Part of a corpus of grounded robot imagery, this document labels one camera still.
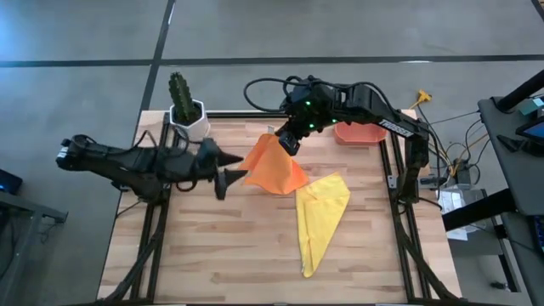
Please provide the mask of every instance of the yellow cloth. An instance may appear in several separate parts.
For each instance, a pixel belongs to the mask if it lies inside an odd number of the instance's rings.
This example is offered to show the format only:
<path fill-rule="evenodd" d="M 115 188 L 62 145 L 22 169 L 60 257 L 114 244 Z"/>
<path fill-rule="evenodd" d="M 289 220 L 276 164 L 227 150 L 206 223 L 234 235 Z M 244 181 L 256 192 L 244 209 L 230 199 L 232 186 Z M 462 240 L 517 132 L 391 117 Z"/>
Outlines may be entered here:
<path fill-rule="evenodd" d="M 239 169 L 251 171 L 244 184 L 256 184 L 277 195 L 287 195 L 309 181 L 278 137 L 269 133 L 261 135 Z"/>
<path fill-rule="evenodd" d="M 349 189 L 338 173 L 297 190 L 298 242 L 303 275 L 319 266 L 349 201 Z"/>

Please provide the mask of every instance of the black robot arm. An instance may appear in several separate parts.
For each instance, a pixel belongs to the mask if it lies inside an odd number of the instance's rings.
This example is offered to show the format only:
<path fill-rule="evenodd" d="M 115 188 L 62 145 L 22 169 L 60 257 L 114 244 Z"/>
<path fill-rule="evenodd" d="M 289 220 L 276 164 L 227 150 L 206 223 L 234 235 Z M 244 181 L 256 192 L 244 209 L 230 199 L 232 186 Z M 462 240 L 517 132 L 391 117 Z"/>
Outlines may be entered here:
<path fill-rule="evenodd" d="M 195 155 L 178 147 L 124 150 L 97 144 L 85 135 L 64 139 L 61 145 L 56 159 L 60 168 L 96 173 L 117 188 L 130 188 L 144 201 L 157 200 L 164 184 L 191 182 L 192 189 L 200 180 L 214 181 L 216 197 L 223 200 L 227 187 L 247 173 L 220 172 L 218 167 L 243 158 L 221 151 L 213 139 L 204 139 Z"/>
<path fill-rule="evenodd" d="M 280 106 L 288 120 L 276 135 L 285 150 L 291 156 L 296 155 L 300 139 L 337 122 L 377 124 L 406 139 L 406 171 L 397 178 L 396 195 L 399 201 L 416 202 L 417 177 L 429 159 L 428 124 L 394 110 L 366 82 L 330 84 L 309 76 L 299 84 Z"/>

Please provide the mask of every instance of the metal stand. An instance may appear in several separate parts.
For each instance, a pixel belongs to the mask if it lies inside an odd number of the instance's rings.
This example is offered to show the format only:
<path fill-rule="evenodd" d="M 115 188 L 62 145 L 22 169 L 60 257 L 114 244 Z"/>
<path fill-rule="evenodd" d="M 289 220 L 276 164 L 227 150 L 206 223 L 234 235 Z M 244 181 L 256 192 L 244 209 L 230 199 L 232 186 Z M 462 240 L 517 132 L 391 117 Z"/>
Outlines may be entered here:
<path fill-rule="evenodd" d="M 13 250 L 13 259 L 5 275 L 0 280 L 0 305 L 15 305 L 12 291 L 19 284 L 23 267 L 28 259 L 29 248 L 38 237 L 42 218 L 53 218 L 55 223 L 61 224 L 66 221 L 68 212 L 61 212 L 4 192 L 0 192 L 0 207 L 16 209 L 26 214 L 30 220 L 22 233 L 20 233 L 20 238 L 17 240 Z"/>
<path fill-rule="evenodd" d="M 448 212 L 442 216 L 442 219 L 444 220 L 445 230 L 449 231 L 515 210 L 516 206 L 510 189 L 506 188 L 465 207 Z"/>

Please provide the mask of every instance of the wire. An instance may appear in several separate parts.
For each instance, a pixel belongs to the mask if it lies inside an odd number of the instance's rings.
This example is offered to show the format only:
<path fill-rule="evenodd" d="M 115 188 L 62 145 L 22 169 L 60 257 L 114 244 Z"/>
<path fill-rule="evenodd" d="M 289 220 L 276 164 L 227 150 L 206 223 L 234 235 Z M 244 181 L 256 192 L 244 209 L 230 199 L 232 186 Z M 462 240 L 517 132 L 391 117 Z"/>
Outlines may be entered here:
<path fill-rule="evenodd" d="M 444 167 L 449 167 L 450 166 L 450 163 L 445 159 L 445 157 L 443 157 L 441 154 L 439 153 L 436 153 L 436 151 L 432 148 L 428 148 L 429 152 L 435 154 L 442 162 L 444 162 L 445 166 L 443 167 L 440 167 L 440 168 L 444 168 Z"/>
<path fill-rule="evenodd" d="M 455 176 L 455 174 L 457 173 L 457 169 L 459 168 L 459 165 L 461 165 L 461 163 L 459 162 L 461 160 L 461 156 L 463 154 L 465 154 L 466 151 L 468 151 L 472 146 L 476 145 L 479 141 L 481 141 L 482 139 L 484 139 L 485 137 L 487 137 L 487 133 L 485 133 L 484 135 L 482 135 L 480 138 L 474 140 L 468 147 L 466 150 L 464 150 L 461 155 L 459 156 L 459 158 L 456 159 L 456 161 L 458 161 L 458 163 L 456 164 L 456 166 L 453 168 L 453 176 Z"/>
<path fill-rule="evenodd" d="M 470 129 L 473 128 L 473 126 L 475 126 L 478 122 L 481 122 L 481 121 L 482 121 L 481 119 L 478 119 L 475 123 L 471 124 L 471 126 L 468 127 L 467 131 L 465 132 L 465 145 L 467 146 L 467 149 L 465 151 L 468 152 L 467 161 L 470 161 L 470 158 L 472 157 L 472 154 L 470 153 L 470 145 L 468 145 L 468 132 L 470 132 Z M 462 155 L 465 153 L 465 151 L 461 153 L 461 155 L 459 156 L 459 159 L 462 158 Z"/>
<path fill-rule="evenodd" d="M 478 160 L 473 164 L 474 166 L 478 165 L 480 158 L 482 158 L 482 154 L 484 154 L 485 147 L 487 146 L 487 144 L 488 144 L 490 141 L 491 141 L 491 139 L 487 139 L 487 141 L 485 142 L 484 147 L 483 147 L 482 150 L 479 152 Z"/>
<path fill-rule="evenodd" d="M 290 82 L 291 80 L 297 80 L 297 82 L 302 82 L 303 81 L 303 79 L 298 77 L 298 76 L 289 76 L 286 79 L 286 81 L 288 81 L 288 82 Z M 284 83 L 282 89 L 283 89 L 283 93 L 285 94 L 285 96 L 286 97 L 289 96 L 289 92 L 287 92 L 287 84 Z"/>
<path fill-rule="evenodd" d="M 437 203 L 437 202 L 435 202 L 435 201 L 431 201 L 431 200 L 429 200 L 429 199 L 425 199 L 425 198 L 422 198 L 422 197 L 418 197 L 417 199 L 419 199 L 420 201 L 425 201 L 425 202 L 427 202 L 427 203 L 431 203 L 431 204 L 435 205 L 436 207 L 439 207 L 439 208 L 440 208 L 440 211 L 443 211 L 443 210 L 444 210 L 444 208 L 443 208 L 439 203 Z"/>
<path fill-rule="evenodd" d="M 179 183 L 176 183 L 176 189 L 179 190 L 180 192 L 188 192 L 193 190 L 195 187 L 196 187 L 196 181 L 192 181 L 191 186 L 189 188 L 181 188 L 179 187 Z"/>
<path fill-rule="evenodd" d="M 473 137 L 473 135 L 476 134 L 476 133 L 477 133 L 479 130 L 481 130 L 483 127 L 485 127 L 484 124 L 482 124 L 481 126 L 479 126 L 478 128 L 476 128 L 476 130 L 475 130 L 474 132 L 472 132 L 472 133 L 470 133 L 470 134 L 468 135 L 468 138 L 470 139 L 471 137 Z"/>
<path fill-rule="evenodd" d="M 135 207 L 136 205 L 138 205 L 139 203 L 141 203 L 142 200 L 138 199 L 138 201 L 136 203 L 134 203 L 133 205 L 121 210 L 120 212 L 117 213 L 116 215 L 116 218 L 119 218 L 119 216 L 121 216 L 122 214 L 124 214 L 126 211 L 128 211 L 129 209 Z"/>
<path fill-rule="evenodd" d="M 476 167 L 476 170 L 478 170 L 478 177 L 476 178 L 476 182 L 473 183 L 474 185 L 476 185 L 477 183 L 479 183 L 479 179 L 482 175 L 482 172 L 479 170 L 478 165 L 474 164 L 473 167 Z"/>
<path fill-rule="evenodd" d="M 255 109 L 257 110 L 260 110 L 260 111 L 266 111 L 266 112 L 282 112 L 282 110 L 272 110 L 272 109 L 267 109 L 267 108 L 264 108 L 264 107 L 261 107 L 259 105 L 256 105 L 255 103 L 253 103 L 253 101 L 251 99 L 249 99 L 249 96 L 247 95 L 247 89 L 252 86 L 253 84 L 255 83 L 258 83 L 258 82 L 280 82 L 280 83 L 283 83 L 283 86 L 287 86 L 287 85 L 292 85 L 292 86 L 308 86 L 307 83 L 300 83 L 300 82 L 291 82 L 291 81 L 287 81 L 287 80 L 282 80 L 282 79 L 279 79 L 279 78 L 275 78 L 275 77 L 261 77 L 261 78 L 258 78 L 256 80 L 253 80 L 251 82 L 249 82 L 248 84 L 246 84 L 246 86 L 244 87 L 244 98 L 246 99 L 247 103 L 251 106 L 253 106 Z"/>
<path fill-rule="evenodd" d="M 425 120 L 425 122 L 428 124 L 429 128 L 431 129 L 429 131 L 429 129 L 425 128 L 425 130 L 427 130 L 427 133 L 429 133 L 429 135 L 431 135 L 431 137 L 433 138 L 433 142 L 434 142 L 434 148 L 438 151 L 439 149 L 442 150 L 442 153 L 445 155 L 445 159 L 449 162 L 450 159 L 448 158 L 448 156 L 445 154 L 445 150 L 444 150 L 444 146 L 442 145 L 442 143 L 440 142 L 440 140 L 438 139 L 438 134 L 436 133 L 436 131 L 434 130 L 433 126 L 431 126 L 429 123 L 428 123 L 428 119 L 427 119 L 427 116 L 425 116 L 425 113 L 423 112 L 422 108 L 418 105 L 417 106 L 417 109 L 419 110 L 419 112 L 422 114 L 423 116 L 423 120 Z M 437 176 L 440 178 L 440 159 L 437 158 L 436 159 L 436 173 L 437 173 Z M 440 184 L 438 183 L 437 184 L 437 199 L 440 199 Z"/>
<path fill-rule="evenodd" d="M 311 87 L 311 86 L 313 86 L 315 84 L 323 84 L 323 85 L 326 85 L 326 86 L 330 86 L 332 88 L 338 88 L 338 89 L 344 89 L 344 90 L 353 88 L 355 86 L 364 85 L 364 86 L 367 86 L 368 88 L 370 88 L 376 94 L 378 94 L 380 96 L 380 98 L 382 98 L 382 101 L 388 106 L 388 108 L 392 112 L 393 116 L 398 117 L 397 112 L 395 111 L 395 109 L 391 105 L 391 102 L 389 102 L 389 100 L 388 100 L 387 96 L 385 95 L 385 93 L 376 84 L 374 84 L 372 82 L 355 82 L 353 84 L 334 84 L 334 83 L 331 83 L 331 82 L 325 82 L 325 81 L 318 80 L 318 79 L 310 80 L 309 82 L 303 82 L 303 79 L 301 79 L 298 76 L 289 76 L 286 80 L 282 80 L 282 79 L 275 78 L 275 77 L 261 77 L 259 79 L 250 81 L 248 84 L 246 84 L 246 86 L 244 87 L 243 93 L 244 93 L 244 98 L 246 99 L 247 103 L 249 105 L 251 105 L 253 108 L 257 109 L 257 110 L 265 111 L 265 112 L 272 112 L 272 113 L 283 112 L 283 110 L 280 110 L 280 109 L 277 109 L 277 110 L 267 109 L 267 108 L 264 108 L 262 106 L 256 105 L 251 99 L 249 99 L 249 96 L 247 95 L 247 89 L 250 86 L 252 86 L 253 84 L 258 83 L 258 82 L 280 82 L 280 83 L 283 84 L 282 89 L 283 89 L 283 93 L 286 96 L 289 96 L 289 93 L 287 92 L 287 85 L 309 86 L 309 87 Z"/>
<path fill-rule="evenodd" d="M 467 113 L 467 114 L 463 114 L 463 115 L 459 115 L 459 116 L 453 116 L 453 117 L 451 117 L 451 118 L 447 118 L 447 119 L 444 119 L 444 120 L 438 120 L 438 121 L 436 121 L 436 122 L 431 122 L 431 123 L 429 123 L 429 124 L 437 124 L 437 123 L 442 123 L 442 122 L 448 122 L 448 121 L 450 121 L 450 120 L 455 120 L 455 119 L 457 119 L 457 118 L 461 118 L 461 117 L 464 117 L 464 116 L 469 116 L 469 115 L 472 115 L 472 114 L 476 114 L 476 113 L 478 113 L 478 112 L 479 112 L 479 110 L 475 110 L 475 111 L 469 112 L 469 113 Z"/>
<path fill-rule="evenodd" d="M 51 232 L 52 229 L 54 229 L 57 225 L 59 225 L 60 223 L 53 223 L 53 224 L 50 224 L 49 227 L 47 227 L 43 232 L 41 233 L 38 233 L 40 234 L 40 242 L 42 244 L 44 244 L 45 242 L 47 242 L 47 240 L 49 239 L 49 233 Z"/>
<path fill-rule="evenodd" d="M 480 226 L 478 226 L 478 225 L 470 224 L 470 225 L 467 225 L 467 226 L 473 226 L 473 227 L 475 227 L 475 228 L 477 228 L 477 229 L 479 229 L 479 230 L 483 230 L 484 232 L 489 233 L 489 234 L 491 234 L 491 235 L 493 235 L 493 236 L 496 237 L 496 233 L 495 233 L 495 232 L 489 231 L 489 230 L 487 230 L 487 229 L 485 229 L 485 228 L 482 228 L 482 227 L 480 227 Z M 541 256 L 541 255 L 542 255 L 542 254 L 541 254 L 540 252 L 538 252 L 534 247 L 527 246 L 527 245 L 525 245 L 524 243 L 521 243 L 521 242 L 516 241 L 516 240 L 514 240 L 514 239 L 510 239 L 510 238 L 504 238 L 504 239 L 506 239 L 506 240 L 508 240 L 508 241 L 510 241 L 510 242 L 512 242 L 512 243 L 515 243 L 515 244 L 517 244 L 518 246 L 520 246 L 520 247 L 522 247 L 522 248 L 525 248 L 525 249 L 527 249 L 527 250 L 529 250 L 529 251 L 531 251 L 531 252 L 537 254 L 538 256 Z"/>
<path fill-rule="evenodd" d="M 450 145 L 448 145 L 448 148 L 445 150 L 445 154 L 448 154 L 448 152 L 450 151 L 451 147 L 453 147 L 454 145 L 460 145 L 461 147 L 463 147 L 464 149 L 466 149 L 467 147 L 462 144 L 462 143 L 451 143 Z"/>
<path fill-rule="evenodd" d="M 151 134 L 151 132 L 149 130 L 145 130 L 143 133 L 142 133 L 142 136 L 140 136 L 140 138 L 138 139 L 138 141 L 136 142 L 135 145 L 133 145 L 132 147 L 130 147 L 129 149 L 126 149 L 126 150 L 120 150 L 118 152 L 109 152 L 108 150 L 106 150 L 106 152 L 102 151 L 102 150 L 90 150 L 92 152 L 98 152 L 98 153 L 104 153 L 105 156 L 119 156 L 119 155 L 123 155 L 123 154 L 127 154 L 128 152 L 131 152 L 133 151 L 134 149 L 138 148 L 138 146 L 142 143 L 142 141 L 144 140 L 144 137 L 145 135 L 147 135 L 150 139 L 151 139 L 151 142 L 153 143 L 153 148 L 157 151 L 157 148 L 158 148 L 158 145 L 155 141 L 155 138 L 153 137 L 153 135 Z M 74 136 L 74 140 L 72 140 L 72 143 L 76 146 L 78 146 L 79 148 L 81 149 L 84 149 L 84 150 L 89 150 L 89 148 L 87 148 L 87 145 L 86 144 L 79 144 L 75 141 L 75 138 L 77 136 L 81 136 L 81 137 L 84 137 L 86 140 L 96 144 L 96 140 L 90 138 L 89 136 L 85 135 L 85 134 L 78 134 L 76 136 Z"/>

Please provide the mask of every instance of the potted cactus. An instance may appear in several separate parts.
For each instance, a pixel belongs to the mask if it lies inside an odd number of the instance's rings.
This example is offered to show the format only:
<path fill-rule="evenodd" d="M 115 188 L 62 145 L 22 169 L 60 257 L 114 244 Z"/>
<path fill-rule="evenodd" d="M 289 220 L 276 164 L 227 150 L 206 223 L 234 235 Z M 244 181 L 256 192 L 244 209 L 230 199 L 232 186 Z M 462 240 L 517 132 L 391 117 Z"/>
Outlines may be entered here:
<path fill-rule="evenodd" d="M 191 98 L 187 81 L 179 72 L 170 76 L 168 87 L 173 102 L 170 106 L 170 124 L 182 139 L 189 136 L 190 141 L 202 141 L 210 130 L 204 103 Z"/>

